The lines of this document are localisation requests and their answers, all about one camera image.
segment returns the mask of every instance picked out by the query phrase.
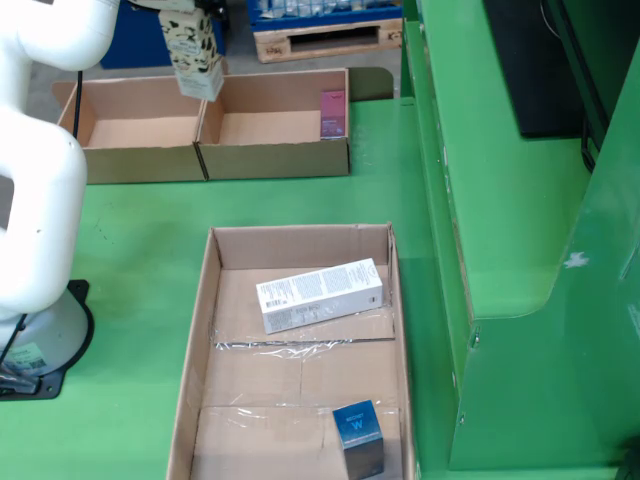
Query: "green floor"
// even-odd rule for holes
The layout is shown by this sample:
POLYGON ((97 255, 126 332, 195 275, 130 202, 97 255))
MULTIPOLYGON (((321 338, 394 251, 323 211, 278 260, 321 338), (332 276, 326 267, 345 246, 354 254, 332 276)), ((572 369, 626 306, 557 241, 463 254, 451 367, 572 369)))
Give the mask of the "green floor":
POLYGON ((2 478, 163 478, 208 228, 295 223, 393 222, 422 463, 442 468, 455 402, 415 123, 412 100, 354 105, 351 177, 89 187, 74 277, 95 339, 59 399, 2 405, 2 478))
POLYGON ((520 136, 480 0, 423 0, 449 184, 476 317, 547 300, 589 181, 579 139, 520 136))

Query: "open cardboard box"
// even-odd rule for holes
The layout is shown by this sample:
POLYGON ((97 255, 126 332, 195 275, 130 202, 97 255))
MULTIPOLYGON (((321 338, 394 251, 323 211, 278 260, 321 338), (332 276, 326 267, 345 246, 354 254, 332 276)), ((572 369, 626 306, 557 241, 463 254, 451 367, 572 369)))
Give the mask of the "open cardboard box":
MULTIPOLYGON (((211 104, 183 97, 175 77, 85 81, 89 183, 347 175, 348 132, 320 140, 321 93, 342 89, 347 102, 392 98, 393 77, 369 67, 231 75, 211 104)), ((76 86, 53 91, 71 132, 76 86)))
POLYGON ((212 229, 180 387, 168 480, 344 479, 332 410, 372 400, 385 473, 415 454, 398 255, 388 225, 212 229), (380 309, 266 335, 255 284, 373 258, 380 309))
POLYGON ((320 139, 322 92, 336 90, 349 105, 347 69, 225 77, 198 132, 209 177, 348 175, 348 108, 345 136, 320 139))
MULTIPOLYGON (((76 89, 58 87, 58 122, 73 132, 76 89)), ((180 93, 174 77, 83 83, 78 141, 89 183, 205 180, 195 152, 202 102, 180 93)))

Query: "cardboard box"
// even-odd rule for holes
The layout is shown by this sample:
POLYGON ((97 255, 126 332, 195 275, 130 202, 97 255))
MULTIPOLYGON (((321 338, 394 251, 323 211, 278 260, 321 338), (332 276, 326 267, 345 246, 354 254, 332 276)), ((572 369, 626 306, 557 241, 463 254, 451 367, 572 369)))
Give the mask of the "cardboard box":
POLYGON ((160 12, 160 25, 183 95, 213 102, 224 82, 211 19, 201 8, 160 12))
POLYGON ((342 138, 322 140, 324 91, 346 90, 349 70, 229 75, 206 105, 198 148, 212 179, 349 174, 349 113, 342 138))
MULTIPOLYGON (((72 132, 76 90, 64 87, 54 89, 65 99, 58 124, 72 132)), ((174 77, 84 82, 78 141, 89 183, 205 180, 193 145, 201 110, 174 77)))
MULTIPOLYGON (((346 89, 347 103, 393 98, 392 75, 373 67, 225 78, 212 104, 184 97, 173 76, 85 81, 89 183, 347 175, 349 132, 320 140, 322 92, 346 89)), ((75 88, 53 86, 68 131, 75 88)))
POLYGON ((380 308, 382 281, 372 259, 256 285, 267 334, 380 308))
POLYGON ((373 401, 385 439, 386 468, 380 478, 413 479, 401 298, 390 226, 212 229, 167 479, 344 479, 332 410, 364 400, 373 401), (358 323, 351 316, 276 334, 286 340, 266 340, 256 272, 318 269, 361 258, 372 258, 386 273, 381 278, 390 303, 378 309, 388 311, 384 322, 358 323), (251 295, 239 294, 245 290, 251 295), (227 317, 222 324, 221 313, 227 317), (380 330, 387 320, 390 330, 380 330), (231 323, 251 326, 228 329, 231 323), (354 324, 360 327, 360 340, 352 338, 354 324), (322 340, 309 340, 304 331, 320 325, 327 328, 311 336, 322 340), (220 329, 227 342, 216 340, 220 329), (254 332, 261 332, 262 340, 255 341, 254 332))

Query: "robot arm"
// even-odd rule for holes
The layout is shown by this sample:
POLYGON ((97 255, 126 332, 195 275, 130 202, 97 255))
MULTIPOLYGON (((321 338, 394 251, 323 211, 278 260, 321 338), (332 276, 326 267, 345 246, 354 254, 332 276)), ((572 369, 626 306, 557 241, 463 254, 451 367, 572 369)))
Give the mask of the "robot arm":
POLYGON ((18 35, 32 60, 61 70, 79 71, 93 67, 107 53, 120 0, 23 3, 18 35))
POLYGON ((119 0, 0 3, 0 174, 14 182, 9 225, 0 229, 1 322, 62 295, 86 184, 78 142, 24 113, 32 61, 72 71, 95 65, 111 44, 119 0))

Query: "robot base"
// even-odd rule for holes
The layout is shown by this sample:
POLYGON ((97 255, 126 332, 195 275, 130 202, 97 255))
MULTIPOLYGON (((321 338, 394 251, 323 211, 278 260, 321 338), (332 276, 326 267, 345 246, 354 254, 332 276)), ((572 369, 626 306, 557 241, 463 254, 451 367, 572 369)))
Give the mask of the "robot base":
POLYGON ((0 391, 0 402, 11 402, 11 401, 19 401, 19 400, 49 400, 56 398, 60 395, 60 391, 62 390, 62 384, 64 382, 64 376, 71 367, 73 367, 80 358, 84 355, 89 348, 89 344, 93 339, 93 332, 95 329, 95 324, 93 321, 93 315, 89 310, 89 307, 86 305, 87 295, 89 294, 89 283, 86 280, 71 280, 68 285, 68 290, 71 292, 73 297, 78 301, 82 309, 87 315, 87 334, 82 343, 80 349, 76 352, 76 354, 62 367, 57 370, 40 377, 40 386, 35 394, 33 395, 25 395, 18 393, 3 393, 0 391))

